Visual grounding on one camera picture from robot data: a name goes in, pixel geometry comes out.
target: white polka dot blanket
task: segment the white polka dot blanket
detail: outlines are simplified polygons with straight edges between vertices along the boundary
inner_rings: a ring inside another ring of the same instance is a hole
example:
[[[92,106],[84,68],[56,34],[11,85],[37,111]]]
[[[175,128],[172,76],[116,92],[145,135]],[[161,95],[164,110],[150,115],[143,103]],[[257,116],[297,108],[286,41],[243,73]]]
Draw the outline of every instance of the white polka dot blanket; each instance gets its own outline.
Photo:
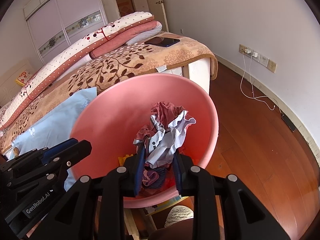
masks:
[[[135,12],[90,33],[65,49],[41,68],[12,100],[1,116],[0,129],[8,127],[19,114],[63,72],[86,54],[118,34],[154,19],[148,12]]]

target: patterned blanket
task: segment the patterned blanket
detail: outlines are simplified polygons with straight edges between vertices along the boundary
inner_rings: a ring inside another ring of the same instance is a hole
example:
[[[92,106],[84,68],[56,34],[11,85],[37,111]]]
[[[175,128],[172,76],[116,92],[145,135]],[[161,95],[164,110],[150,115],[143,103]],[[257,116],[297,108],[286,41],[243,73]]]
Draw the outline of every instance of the patterned blanket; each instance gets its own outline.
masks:
[[[180,42],[168,48],[146,45],[143,41],[132,46],[122,46],[48,87],[4,130],[4,136],[0,139],[0,152],[9,147],[18,135],[80,89],[96,86],[99,94],[127,78],[157,72],[156,67],[166,65],[167,69],[172,69],[207,57],[211,59],[211,79],[216,78],[218,62],[205,45],[172,33],[161,33],[158,36],[177,38]]]

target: laundry basket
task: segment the laundry basket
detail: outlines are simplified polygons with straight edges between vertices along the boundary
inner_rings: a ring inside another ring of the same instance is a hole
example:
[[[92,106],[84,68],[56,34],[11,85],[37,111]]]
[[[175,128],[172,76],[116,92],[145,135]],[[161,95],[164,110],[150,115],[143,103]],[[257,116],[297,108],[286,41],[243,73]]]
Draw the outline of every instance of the laundry basket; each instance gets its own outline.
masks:
[[[218,115],[209,95],[193,81],[172,74],[146,74],[120,82],[98,95],[80,114],[70,137],[91,142],[91,154],[76,164],[73,174],[105,176],[119,166],[118,157],[135,153],[132,144],[147,124],[151,104],[169,101],[183,106],[196,119],[188,128],[184,154],[205,168],[218,138]],[[175,187],[145,198],[125,198],[125,208],[159,204],[178,196]]]

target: white charging cable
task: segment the white charging cable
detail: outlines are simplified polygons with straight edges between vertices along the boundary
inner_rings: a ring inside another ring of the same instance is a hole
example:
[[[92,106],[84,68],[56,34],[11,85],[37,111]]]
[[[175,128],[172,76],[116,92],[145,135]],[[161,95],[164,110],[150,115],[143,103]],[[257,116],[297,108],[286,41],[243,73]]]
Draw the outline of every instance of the white charging cable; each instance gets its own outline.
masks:
[[[273,109],[271,109],[270,106],[266,103],[266,101],[257,99],[257,98],[269,98],[268,96],[261,96],[261,97],[255,97],[255,96],[254,96],[253,85],[252,85],[252,83],[251,83],[251,73],[250,73],[250,67],[251,67],[251,62],[252,62],[252,57],[253,57],[253,55],[251,56],[250,65],[249,65],[249,80],[250,80],[250,84],[251,84],[251,86],[252,86],[252,95],[253,95],[253,97],[249,97],[249,96],[247,96],[245,93],[243,93],[243,91],[242,91],[242,81],[243,81],[244,74],[245,74],[245,71],[246,71],[245,60],[244,60],[244,52],[242,53],[242,56],[243,56],[243,63],[244,63],[244,73],[243,73],[243,76],[242,76],[242,79],[241,79],[241,83],[240,83],[240,89],[241,89],[242,94],[243,94],[244,96],[246,96],[247,98],[255,99],[255,100],[260,101],[260,102],[264,102],[264,103],[269,107],[269,109],[270,109],[271,111],[273,111],[273,110],[276,108],[276,106],[273,106]]]

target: wall socket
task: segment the wall socket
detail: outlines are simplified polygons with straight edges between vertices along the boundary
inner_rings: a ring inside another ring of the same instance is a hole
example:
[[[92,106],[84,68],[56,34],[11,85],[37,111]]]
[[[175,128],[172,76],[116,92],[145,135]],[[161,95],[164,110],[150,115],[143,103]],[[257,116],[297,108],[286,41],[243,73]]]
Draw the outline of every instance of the wall socket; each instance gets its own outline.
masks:
[[[271,59],[269,59],[267,69],[274,73],[276,71],[276,67],[277,67],[277,64]]]
[[[247,46],[244,46],[244,45],[240,44],[240,46],[239,46],[239,52],[240,52],[241,54],[244,53],[244,50],[245,50],[245,49],[250,49],[250,48],[247,47]],[[254,49],[250,49],[250,50],[251,50],[251,53],[250,53],[250,54],[244,53],[247,57],[251,57],[252,54],[253,54],[254,52],[256,52],[256,53],[258,53],[258,56],[257,56],[256,58],[255,58],[255,57],[252,57],[253,60],[259,62],[261,65],[265,66],[268,70],[270,70],[270,71],[273,72],[273,73],[276,71],[277,64],[276,64],[273,60],[271,60],[271,59],[269,59],[269,58],[261,55],[259,52],[255,51]]]
[[[258,53],[258,56],[257,57],[252,57],[252,59],[255,60],[256,62],[259,62],[261,54],[259,52],[255,51],[255,50],[253,51],[253,53]]]
[[[268,60],[269,60],[269,59],[268,59],[267,57],[261,55],[261,56],[260,56],[259,63],[260,63],[261,65],[267,67],[267,65],[268,65]]]
[[[244,52],[245,49],[251,50],[251,53],[249,53],[249,54],[248,54],[248,53],[245,53],[245,52]],[[249,47],[246,47],[246,46],[240,44],[239,52],[240,52],[241,54],[244,53],[247,57],[251,57],[252,54],[253,54],[253,49],[250,49]]]
[[[240,53],[244,53],[244,50],[245,50],[246,48],[247,48],[246,46],[240,44],[239,52],[240,52]]]

